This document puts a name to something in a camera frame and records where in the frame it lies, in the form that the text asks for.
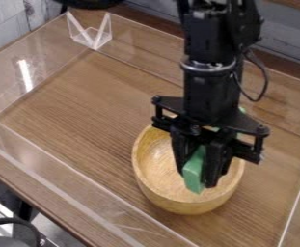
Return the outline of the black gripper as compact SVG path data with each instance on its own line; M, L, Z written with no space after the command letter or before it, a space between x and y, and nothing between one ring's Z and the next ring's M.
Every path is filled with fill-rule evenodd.
M212 188L235 157L260 161L270 128L240 110L242 58L219 67L186 60L180 67L183 95L152 97L152 125L170 133L178 173L187 163L192 170L199 166L206 188Z

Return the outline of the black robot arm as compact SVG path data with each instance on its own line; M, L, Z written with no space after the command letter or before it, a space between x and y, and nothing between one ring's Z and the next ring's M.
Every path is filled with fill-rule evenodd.
M254 0L176 0L184 31L183 96L154 96L152 125L170 133L176 171L212 188L232 160L262 159L270 128L240 107L244 60L260 40Z

